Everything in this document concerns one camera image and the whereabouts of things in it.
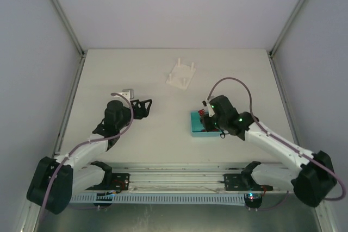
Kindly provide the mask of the teal plastic bin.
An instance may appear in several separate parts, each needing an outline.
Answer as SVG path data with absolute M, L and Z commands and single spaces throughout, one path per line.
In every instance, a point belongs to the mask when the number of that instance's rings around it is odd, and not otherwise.
M 198 111 L 190 112 L 191 118 L 191 136 L 192 137 L 219 137 L 220 131 L 212 131 L 212 132 L 201 132 L 204 129 L 203 124 L 200 122 L 200 115 Z

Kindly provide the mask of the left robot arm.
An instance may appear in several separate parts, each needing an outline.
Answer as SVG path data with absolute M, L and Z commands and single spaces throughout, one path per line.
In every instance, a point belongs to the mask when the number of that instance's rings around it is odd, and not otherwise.
M 46 156 L 38 162 L 26 199 L 59 214 L 67 208 L 73 196 L 85 190 L 104 191 L 106 196 L 127 190 L 127 177 L 113 173 L 111 166 L 96 158 L 109 151 L 134 120 L 146 118 L 151 105 L 151 99 L 108 102 L 104 118 L 89 140 L 65 155 Z

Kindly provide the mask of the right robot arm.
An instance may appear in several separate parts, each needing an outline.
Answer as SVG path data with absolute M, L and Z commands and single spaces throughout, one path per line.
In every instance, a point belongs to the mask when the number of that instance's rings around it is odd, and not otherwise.
M 253 161 L 241 172 L 248 189 L 267 185 L 292 191 L 305 205 L 317 207 L 337 185 L 331 158 L 323 151 L 313 153 L 272 132 L 255 115 L 239 113 L 229 99 L 220 95 L 202 102 L 200 121 L 205 131 L 220 130 L 252 143 L 277 158 L 285 168 Z

